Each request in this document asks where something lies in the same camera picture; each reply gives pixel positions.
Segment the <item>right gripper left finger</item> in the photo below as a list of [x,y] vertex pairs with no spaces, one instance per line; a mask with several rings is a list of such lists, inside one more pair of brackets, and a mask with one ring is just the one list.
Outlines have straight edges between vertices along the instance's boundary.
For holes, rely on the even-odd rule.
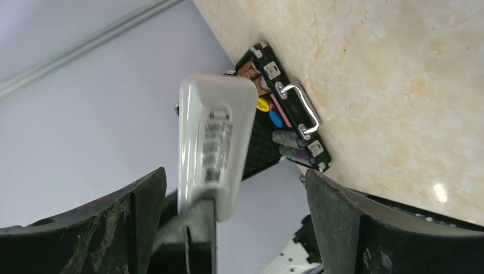
[[166,194],[158,168],[106,196],[1,229],[2,273],[146,273]]

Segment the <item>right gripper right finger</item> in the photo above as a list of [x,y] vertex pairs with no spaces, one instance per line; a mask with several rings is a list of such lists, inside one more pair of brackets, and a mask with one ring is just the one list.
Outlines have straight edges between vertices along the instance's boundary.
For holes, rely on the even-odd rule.
[[309,170],[325,273],[482,273],[483,227],[344,187]]

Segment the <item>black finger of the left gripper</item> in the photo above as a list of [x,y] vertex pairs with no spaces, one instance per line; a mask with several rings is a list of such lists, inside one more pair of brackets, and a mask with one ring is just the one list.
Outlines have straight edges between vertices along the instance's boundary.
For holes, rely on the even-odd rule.
[[217,272],[213,199],[198,200],[188,210],[178,213],[177,190],[166,196],[147,272]]

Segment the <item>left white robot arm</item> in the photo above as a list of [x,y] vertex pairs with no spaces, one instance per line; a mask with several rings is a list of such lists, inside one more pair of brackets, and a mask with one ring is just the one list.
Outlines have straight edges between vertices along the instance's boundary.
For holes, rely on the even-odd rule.
[[[217,273],[215,200],[196,201],[178,212],[178,193],[169,194],[160,215],[147,273]],[[263,273],[323,273],[310,215]]]

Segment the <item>white remote control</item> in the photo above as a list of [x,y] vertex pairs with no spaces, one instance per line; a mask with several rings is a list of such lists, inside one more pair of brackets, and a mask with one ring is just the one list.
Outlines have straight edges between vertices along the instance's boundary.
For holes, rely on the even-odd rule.
[[214,199],[215,218],[236,208],[258,93],[247,78],[186,77],[179,90],[178,211]]

